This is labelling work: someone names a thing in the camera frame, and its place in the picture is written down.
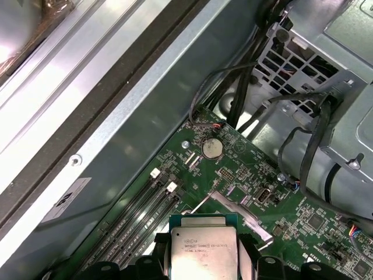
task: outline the wire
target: wire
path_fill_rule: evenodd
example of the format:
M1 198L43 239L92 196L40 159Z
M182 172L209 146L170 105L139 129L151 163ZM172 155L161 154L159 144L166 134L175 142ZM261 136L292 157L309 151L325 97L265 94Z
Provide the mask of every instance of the wire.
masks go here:
M254 43L249 49L249 53L252 55L248 58L249 61L256 61L267 43L266 30L258 30L254 38ZM247 95L247 89L250 83L251 73L254 67L248 68L244 71L238 81L238 86L236 88L236 94L233 98L231 110L227 117L227 123L230 124L233 128L237 126L238 120L240 119L242 109L244 108L245 99Z
M314 160L317 148L319 144L321 143L322 137L324 135L324 132L326 131L329 119L331 115L330 110L330 103L324 102L320 106L320 116L317 120L317 124L315 129L312 132L311 139L309 140L309 143L307 145L305 155L303 157L301 167L300 167L300 191L301 193L307 197L310 201L318 204L320 207L323 207L325 209L328 209L330 211L333 211L337 214L340 214L341 216L344 216L346 218L349 218L353 221L357 222L367 222L370 225L373 224L373 220L356 215L354 213L342 210L326 201L324 201L322 198L320 198L318 195L316 195L313 191L310 191L307 189L307 179L309 175L309 171L312 165L312 162Z
M191 124L196 126L196 127L221 127L221 125L224 123L224 121L204 123L204 122L196 122L193 119L193 114L194 114L194 111L195 111L194 107L195 107L195 105L198 101L198 98L200 97L200 94L202 93L202 91L205 88L209 79L211 79L215 75L217 75L219 73L222 73L222 72L227 72L227 71L231 72L231 71L237 70L237 69L252 67L252 66L255 66L256 64L257 64L257 62L249 62L249 63L246 63L246 64L241 64L241 65L236 65L236 66L231 66L231 67L227 67L227 68L218 69L218 70L212 71L210 74L208 74L208 76L203 80L203 82L200 84L200 86L198 87L197 91L194 94L194 98L192 100L192 103L191 103L191 106L190 106L190 109L189 109L189 121L191 122Z
M268 100L269 103L276 103L278 101L305 101L311 100L313 102L319 103L325 98L325 94L323 93L295 93L291 95L281 95L277 97L273 97ZM251 118L245 122L237 131L239 133L243 133L250 125L252 125L261 115L265 112L265 106L261 105L255 113L251 116Z
M265 2L263 4L263 9L259 10L260 18L256 19L259 30L255 36L253 45L249 49L249 52L252 53L249 61L256 61L261 56L268 42L268 38L266 35L267 31L270 29L272 24L274 24L278 20L282 11L291 1L292 0L277 0ZM253 69L254 68L252 67L244 71L238 82L236 94L232 102L232 107L227 117L227 123L234 128L237 127L242 109L244 108L245 98L249 88L250 77Z
M361 229L359 229L356 225L353 225L352 228L350 229L350 232L349 232L349 238L350 238L350 241L352 243L352 245L354 246L356 252L358 252L359 254L361 254L364 258L366 258L371 264L373 264L373 259L369 256L367 256L363 251L362 249L359 248L359 246L357 245L356 241L355 241L355 238L357 237L357 235L359 233L361 233Z
M325 185L324 185L324 193L325 193L325 201L328 203L331 203L330 194L332 192L332 184L334 181L334 177L336 177L340 168L341 166L338 163L334 164L332 169L329 171L328 176L326 177Z
M285 176L286 180L292 185L295 185L297 183L297 180L294 179L291 175L289 175L286 172L285 167L284 167L284 163L283 163L283 152L285 150L285 147L291 142L291 140L293 140L294 135L297 131L301 131L301 132L306 133L306 134L311 134L311 131L309 131L309 130L305 130L301 127L295 127L289 133L288 137L285 139L285 141L283 142L283 144L281 145L281 147L279 149L279 152L277 153L277 163L279 165L279 169L280 169L281 173Z
M264 105L261 105L255 113L251 116L251 118L245 122L237 131L239 133L243 133L247 128L252 125L266 110L266 107Z

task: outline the black cable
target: black cable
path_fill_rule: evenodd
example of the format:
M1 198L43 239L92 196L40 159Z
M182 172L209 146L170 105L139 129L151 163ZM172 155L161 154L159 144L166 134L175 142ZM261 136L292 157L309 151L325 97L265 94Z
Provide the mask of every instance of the black cable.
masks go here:
M367 222L370 225L373 224L373 220L356 215L354 213L342 210L330 203L327 203L324 201L322 198L320 198L317 194L315 194L313 191L307 189L307 179L309 175L309 171L312 165L312 162L314 160L317 148L319 144L321 143L322 137L324 135L324 132L326 131L328 124L329 124L329 119L331 115L331 110L330 110L330 103L329 102L324 102L320 106L320 116L319 119L317 120L317 124L315 129L312 132L311 139L309 140L309 143L307 145L305 155L302 160L301 168L300 168L300 190L301 193L307 197L310 201L318 204L320 207L323 207L325 209L328 209L330 211L333 211L337 214L340 214L346 218L349 218L353 221L357 222Z
M334 177L336 177L340 168L341 166L338 163L334 164L332 169L329 171L328 176L326 177L325 185L324 185L324 192L325 192L325 201L328 203L331 203L330 193L332 191L333 180L334 180Z
M295 179L290 174L288 174L285 170L284 163L283 163L283 152L285 150L285 147L293 140L293 138L295 136L295 133L297 131L301 131L301 132L306 133L306 134L312 133L311 131L305 130L301 127L295 127L289 133L288 137L285 139L285 141L283 142L283 144L281 145L281 147L279 149L279 152L277 153L277 164L279 165L279 169L280 169L281 173L285 176L286 180L292 185L295 184Z
M263 52L263 49L267 43L266 30L258 30L255 41L251 46L249 52L252 53L252 56L249 58L250 61L256 61L260 54ZM244 71L238 81L238 86L236 93L233 98L231 110L227 117L227 123L230 124L233 128L237 126L238 120L240 119L242 109L244 108L245 99L247 95L247 89L250 84L250 77L254 67L248 68Z
M207 82L209 81L209 79L211 79L215 75L217 75L219 73L222 73L222 72L233 71L233 70L236 70L236 69L243 69L243 68L247 68L247 67L252 67L253 65L256 65L256 62L249 62L249 63L246 63L246 64L241 64L241 65L236 65L236 66L231 66L231 67L227 67L227 68L218 69L218 70L212 71L210 74L208 74L208 76L203 80L203 82L200 84L197 91L195 92L194 98L192 100L192 103L191 103L191 106L190 106L190 109L189 109L189 121L192 123L192 125L197 126L197 127L213 127L216 124L215 122L212 122L212 123L196 122L193 119L194 107L195 107L195 105L198 101L198 98L199 98L200 94L202 93L202 90L204 89L204 87L207 84Z
M247 128L252 125L266 110L266 107L264 105L261 105L255 113L251 116L251 118L245 122L237 131L239 133L243 133Z
M288 101L305 101L305 100L312 100L313 102L319 103L325 98L325 95L322 93L295 93L291 95L280 95L277 97L273 97L268 101L270 103L275 103L282 100ZM245 122L237 131L239 133L243 133L250 125L254 123L264 112L265 106L261 105L255 113L251 116L251 118Z
M268 42L268 38L266 35L267 31L272 26L272 24L276 22L281 12L291 1L292 0L278 0L276 2L265 2L263 4L264 10L261 11L259 9L261 17L266 16L267 21L265 21L265 19L261 19L259 21L257 20L257 23L259 23L259 30L255 36L255 44L253 44L252 47L249 49L249 52L252 53L252 56L249 59L250 61L256 61L260 57ZM254 68L252 67L244 71L237 86L232 107L227 117L227 123L234 128L237 126L242 109L244 108L245 98L247 95L250 77L253 70Z
M215 91L209 96L209 98L206 99L205 105L208 106L209 110L214 110L216 105L218 104L221 97L227 92L227 90L232 86L235 80L240 76L242 71L235 70L231 71L224 81L218 85L218 87L215 89Z

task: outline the chip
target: chip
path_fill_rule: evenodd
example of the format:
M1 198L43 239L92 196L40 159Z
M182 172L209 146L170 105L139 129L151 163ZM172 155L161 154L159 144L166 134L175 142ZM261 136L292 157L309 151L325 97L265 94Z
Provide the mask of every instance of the chip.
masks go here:
M324 219L321 216L313 214L313 216L309 219L308 224L312 226L314 229L318 230L323 222Z
M369 270L370 266L361 260L354 267L354 271L362 278L366 276Z
M282 235L283 231L284 231L284 230L283 230L283 227L277 225L277 226L275 226L275 228L273 229L273 235L274 235L274 236L280 236L280 235Z

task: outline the screw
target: screw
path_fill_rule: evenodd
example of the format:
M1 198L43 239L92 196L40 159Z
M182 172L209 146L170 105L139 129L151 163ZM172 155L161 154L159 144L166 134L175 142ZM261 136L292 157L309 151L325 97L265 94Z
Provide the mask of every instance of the screw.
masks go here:
M280 43L285 43L287 40L290 39L289 33L284 29L279 29L276 31L276 38Z
M274 264L274 263L276 263L276 261L275 261L274 258L265 258L264 260L266 261L266 263L269 263L269 264Z
M321 270L321 267L318 266L317 264L310 264L309 268L314 270L314 271L320 271Z
M282 173L277 174L277 180L278 180L279 182L283 182L283 181L285 181L285 180L286 180L285 175L282 174Z
M183 149L188 149L190 145L191 144L189 143L189 141L185 140L185 141L181 142L181 146L182 146Z
M82 157L79 155L72 155L69 159L69 163L71 166L79 166L82 164Z
M282 112L284 112L284 113L287 113L289 110L290 110L289 105L285 105L284 107L282 107Z
M360 163L357 159L353 160L352 162L349 163L349 167L352 170L359 170L361 168Z

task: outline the white slot latch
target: white slot latch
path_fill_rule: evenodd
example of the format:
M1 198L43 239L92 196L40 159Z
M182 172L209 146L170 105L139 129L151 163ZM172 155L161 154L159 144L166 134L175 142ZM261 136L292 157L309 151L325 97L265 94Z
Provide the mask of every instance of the white slot latch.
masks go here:
M177 185L174 183L174 182L171 182L168 186L167 186L167 191L172 193L175 189L177 188Z
M161 171L158 168L154 168L152 172L150 172L150 176L155 179L158 177L158 175L161 173Z

